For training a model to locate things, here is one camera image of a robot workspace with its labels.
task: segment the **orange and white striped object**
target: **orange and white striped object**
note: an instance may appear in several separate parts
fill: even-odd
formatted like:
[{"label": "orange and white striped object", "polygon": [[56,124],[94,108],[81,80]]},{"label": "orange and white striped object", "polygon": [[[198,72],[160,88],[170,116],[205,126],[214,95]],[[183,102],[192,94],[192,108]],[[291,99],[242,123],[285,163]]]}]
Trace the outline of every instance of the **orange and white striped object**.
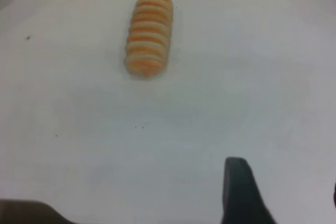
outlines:
[{"label": "orange and white striped object", "polygon": [[125,65],[130,74],[151,77],[168,61],[173,23],[171,0],[138,0],[127,38]]}]

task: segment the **white surface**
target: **white surface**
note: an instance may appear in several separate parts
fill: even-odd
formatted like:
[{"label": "white surface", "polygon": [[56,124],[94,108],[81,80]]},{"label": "white surface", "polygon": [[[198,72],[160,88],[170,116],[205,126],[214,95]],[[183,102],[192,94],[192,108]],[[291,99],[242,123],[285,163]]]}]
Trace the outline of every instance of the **white surface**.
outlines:
[{"label": "white surface", "polygon": [[173,0],[150,81],[122,64],[135,1],[0,0],[0,197],[80,223],[219,223],[241,156],[279,223],[334,223],[336,0]]}]

